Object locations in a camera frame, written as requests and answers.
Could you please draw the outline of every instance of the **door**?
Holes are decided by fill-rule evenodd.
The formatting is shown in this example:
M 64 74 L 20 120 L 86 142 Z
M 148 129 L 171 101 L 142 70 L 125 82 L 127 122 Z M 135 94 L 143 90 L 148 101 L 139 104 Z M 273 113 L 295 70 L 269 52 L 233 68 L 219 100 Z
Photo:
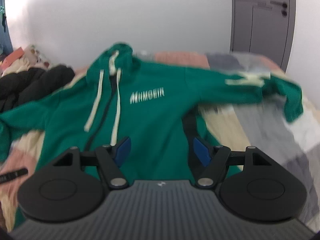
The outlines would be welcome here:
M 289 8 L 289 0 L 234 0 L 232 50 L 262 54 L 282 66 Z

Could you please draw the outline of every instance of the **green hoodie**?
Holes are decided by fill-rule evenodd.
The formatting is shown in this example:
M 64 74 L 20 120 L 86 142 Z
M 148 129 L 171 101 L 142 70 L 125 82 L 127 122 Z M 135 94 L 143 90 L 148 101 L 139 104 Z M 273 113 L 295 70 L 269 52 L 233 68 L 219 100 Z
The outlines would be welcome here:
M 71 146 L 93 150 L 129 136 L 132 149 L 121 171 L 130 183 L 193 181 L 181 118 L 199 103 L 256 104 L 274 93 L 286 96 L 287 121 L 303 112 L 300 87 L 273 75 L 226 75 L 144 62 L 128 45 L 116 44 L 72 88 L 0 115 L 0 161 L 11 142 L 32 129 L 45 130 L 36 169 Z M 197 123 L 199 135 L 208 138 L 203 120 Z M 86 172 L 98 177 L 95 168 Z

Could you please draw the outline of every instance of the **wall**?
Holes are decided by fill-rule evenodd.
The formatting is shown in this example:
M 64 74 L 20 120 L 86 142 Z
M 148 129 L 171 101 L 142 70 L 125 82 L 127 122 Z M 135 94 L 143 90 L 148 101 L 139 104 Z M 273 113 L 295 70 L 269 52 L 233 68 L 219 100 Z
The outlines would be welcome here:
M 320 108 L 320 0 L 297 0 L 287 75 Z
M 114 42 L 136 50 L 228 52 L 231 0 L 5 0 L 14 47 L 80 67 Z

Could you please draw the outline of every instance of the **zipper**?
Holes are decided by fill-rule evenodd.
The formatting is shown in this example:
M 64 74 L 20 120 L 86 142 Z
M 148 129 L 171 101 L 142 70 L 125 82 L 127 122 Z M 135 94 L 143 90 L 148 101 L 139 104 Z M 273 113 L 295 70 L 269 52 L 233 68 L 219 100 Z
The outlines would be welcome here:
M 110 76 L 109 77 L 109 81 L 110 81 L 110 84 L 111 84 L 111 96 L 106 104 L 106 107 L 104 108 L 104 112 L 103 112 L 103 116 L 102 116 L 102 119 L 100 121 L 100 124 L 98 126 L 98 128 L 95 130 L 95 132 L 89 137 L 87 143 L 85 144 L 85 147 L 84 147 L 84 151 L 89 151 L 90 150 L 90 147 L 92 145 L 92 142 L 94 140 L 94 138 L 96 137 L 97 133 L 101 130 L 102 128 L 102 125 L 105 121 L 105 119 L 107 118 L 107 115 L 108 115 L 108 111 L 109 111 L 109 107 L 110 107 L 110 104 L 111 104 L 111 100 L 113 99 L 115 93 L 116 93 L 116 87 L 117 87 L 117 82 L 116 82 L 116 76 Z

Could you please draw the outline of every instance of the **hoodie's right sleeve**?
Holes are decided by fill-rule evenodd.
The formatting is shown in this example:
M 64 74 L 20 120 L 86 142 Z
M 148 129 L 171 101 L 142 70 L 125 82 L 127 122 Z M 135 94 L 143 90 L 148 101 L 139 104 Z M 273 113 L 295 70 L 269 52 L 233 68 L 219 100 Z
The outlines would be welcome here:
M 0 114 L 0 162 L 6 160 L 12 141 L 30 130 L 45 130 L 59 97 L 56 93 Z

